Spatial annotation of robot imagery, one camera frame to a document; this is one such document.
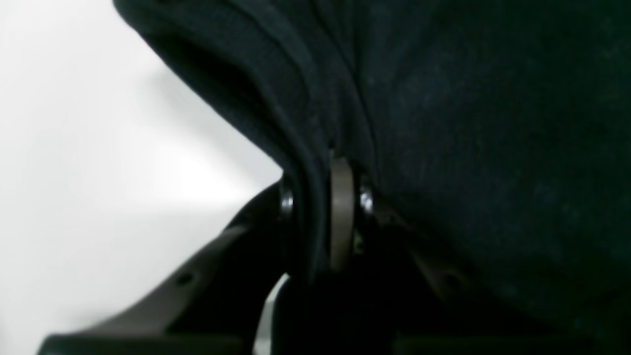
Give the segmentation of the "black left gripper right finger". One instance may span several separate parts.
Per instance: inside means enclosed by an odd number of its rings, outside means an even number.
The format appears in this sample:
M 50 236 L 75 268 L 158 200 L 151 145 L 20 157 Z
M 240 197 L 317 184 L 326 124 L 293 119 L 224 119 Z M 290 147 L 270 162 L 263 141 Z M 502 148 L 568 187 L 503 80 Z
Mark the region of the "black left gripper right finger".
M 352 256 L 365 252 L 370 243 L 392 243 L 412 258 L 442 301 L 472 290 L 471 277 L 449 250 L 406 224 L 344 157 L 331 158 L 329 186 L 329 265 L 333 273 L 344 272 Z

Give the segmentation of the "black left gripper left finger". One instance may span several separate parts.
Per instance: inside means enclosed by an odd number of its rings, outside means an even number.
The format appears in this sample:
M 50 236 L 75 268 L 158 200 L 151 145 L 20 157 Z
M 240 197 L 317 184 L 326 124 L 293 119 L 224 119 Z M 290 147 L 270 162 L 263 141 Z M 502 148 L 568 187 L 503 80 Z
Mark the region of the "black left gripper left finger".
M 39 354 L 252 354 L 266 299 L 288 268 L 293 209 L 283 178 L 140 301 L 88 329 L 50 335 Z

